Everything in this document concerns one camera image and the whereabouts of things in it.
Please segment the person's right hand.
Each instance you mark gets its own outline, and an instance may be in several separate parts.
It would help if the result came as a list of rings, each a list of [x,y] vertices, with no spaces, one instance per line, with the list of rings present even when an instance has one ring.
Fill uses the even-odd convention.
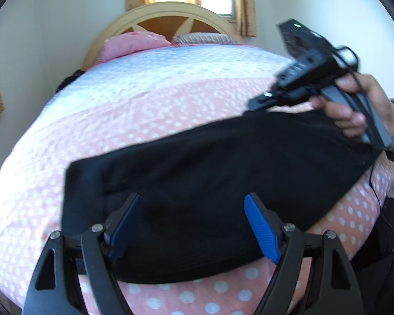
[[[335,81],[339,89],[349,95],[356,95],[364,92],[371,104],[373,104],[377,114],[387,133],[394,136],[394,103],[386,96],[381,85],[372,75],[361,73],[347,74]],[[368,127],[368,119],[360,106],[356,104],[345,105],[328,100],[322,95],[314,96],[309,99],[314,109],[322,109],[332,121],[349,138],[360,137]]]

